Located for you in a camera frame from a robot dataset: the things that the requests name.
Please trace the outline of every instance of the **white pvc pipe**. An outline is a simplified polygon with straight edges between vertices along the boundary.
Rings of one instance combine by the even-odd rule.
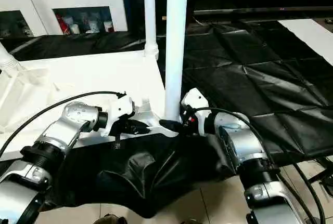
[[[19,62],[0,43],[0,69],[9,72],[16,70],[18,67]]]
[[[145,0],[146,45],[145,54],[157,54],[155,0]]]
[[[187,0],[168,0],[166,12],[165,119],[180,121]]]

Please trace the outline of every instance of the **glass cabinet door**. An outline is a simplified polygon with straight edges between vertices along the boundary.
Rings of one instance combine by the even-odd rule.
[[[47,34],[31,0],[0,0],[0,38]]]
[[[0,38],[33,37],[21,11],[0,12]]]
[[[32,0],[49,34],[127,31],[123,0]]]

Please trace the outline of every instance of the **black tarp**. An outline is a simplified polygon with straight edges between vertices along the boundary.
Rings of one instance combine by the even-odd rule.
[[[10,41],[3,41],[7,47]],[[158,38],[164,77],[165,37]],[[131,33],[46,36],[19,60],[143,49]],[[333,154],[333,68],[277,22],[192,27],[185,42],[183,93],[198,87],[211,106],[242,112],[279,165]],[[117,203],[143,217],[234,171],[216,138],[128,139],[71,151],[50,198],[58,206]]]

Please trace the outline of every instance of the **black connector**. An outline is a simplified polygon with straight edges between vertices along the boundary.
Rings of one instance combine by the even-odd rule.
[[[25,146],[21,150],[21,154],[23,161],[45,169],[52,177],[65,159],[65,154],[61,149],[45,142],[35,142],[32,147]]]
[[[279,168],[272,166],[268,159],[251,159],[243,162],[237,173],[244,189],[266,182],[278,181]]]

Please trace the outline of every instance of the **black cable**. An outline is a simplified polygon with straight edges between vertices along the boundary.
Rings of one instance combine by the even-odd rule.
[[[203,110],[211,110],[211,111],[218,111],[218,112],[223,112],[223,113],[227,113],[227,114],[230,114],[232,116],[234,116],[235,118],[243,121],[246,125],[249,126],[249,128],[252,130],[252,132],[256,135],[256,137],[259,139],[260,143],[262,144],[263,146],[263,149],[265,150],[266,154],[267,154],[267,157],[269,157],[269,159],[271,160],[272,163],[274,163],[273,161],[273,158],[269,152],[269,150],[265,147],[264,143],[263,143],[263,138],[261,137],[261,135],[258,133],[258,131],[256,130],[256,128],[251,125],[249,123],[249,121],[247,121],[246,119],[244,119],[243,117],[239,116],[238,114],[234,113],[234,112],[231,112],[231,111],[227,111],[227,110],[224,110],[224,109],[221,109],[221,108],[214,108],[214,107],[202,107],[202,108],[196,108],[196,109],[193,109],[194,112],[197,112],[197,111],[203,111]],[[305,182],[305,185],[307,186],[307,188],[309,189],[310,193],[312,194],[312,197],[317,205],[317,208],[318,208],[318,212],[319,212],[319,216],[320,216],[320,223],[321,224],[325,224],[326,223],[326,219],[325,219],[325,213],[324,213],[324,210],[323,210],[323,206],[318,198],[318,195],[316,194],[316,192],[314,191],[312,185],[309,183],[308,179],[306,178],[305,174],[303,173],[303,171],[300,169],[300,167],[297,165],[296,162],[294,162],[293,158],[290,156],[290,154],[288,153],[288,151],[286,150],[285,147],[283,147],[282,145],[278,144],[278,146],[282,149],[282,151],[289,157],[292,165],[295,167],[295,169],[297,170],[298,174],[301,176],[301,178],[303,179],[303,181]],[[308,215],[308,217],[312,220],[313,219],[313,216],[312,214],[311,215]]]
[[[294,161],[294,159],[292,158],[292,156],[288,153],[288,151],[286,150],[285,147],[280,146],[280,148],[282,149],[282,151],[289,157],[292,165],[294,166],[294,168],[297,170],[298,174],[301,176],[302,180],[304,181],[305,185],[307,186],[307,188],[309,189],[316,205],[318,208],[318,212],[319,212],[319,217],[321,220],[321,224],[325,224],[326,223],[326,218],[325,218],[325,213],[324,213],[324,209],[323,206],[318,198],[317,193],[315,192],[314,188],[312,187],[311,183],[309,183],[309,180],[307,179],[307,177],[305,176],[305,174],[303,173],[303,171],[301,170],[301,168],[298,166],[298,164]]]
[[[0,157],[4,154],[6,148],[8,147],[8,145],[10,144],[10,142],[16,137],[17,134],[19,134],[28,124],[30,124],[32,121],[34,121],[37,117],[41,116],[42,114],[44,114],[45,112],[61,105],[64,103],[67,103],[69,101],[78,99],[78,98],[83,98],[86,96],[90,96],[90,95],[96,95],[96,94],[113,94],[113,95],[117,95],[118,98],[124,96],[125,94],[123,93],[117,93],[115,91],[93,91],[90,93],[84,93],[84,94],[80,94],[74,97],[70,97],[68,99],[62,100],[58,103],[52,104],[51,106],[45,108],[44,110],[40,111],[39,113],[37,113],[36,115],[32,116],[31,118],[29,118],[26,122],[24,122],[20,127],[18,127],[11,135],[10,137],[7,139],[7,141],[5,142],[5,144],[2,146],[2,148],[0,149]]]
[[[301,207],[304,209],[306,215],[308,216],[309,220],[312,224],[317,224],[316,220],[314,219],[311,211],[306,206],[303,199],[300,197],[300,195],[293,189],[293,187],[287,182],[287,180],[281,175],[281,173],[277,174],[280,181],[286,185],[287,189],[290,191],[290,193],[295,197],[295,199],[298,201],[298,203],[301,205]]]

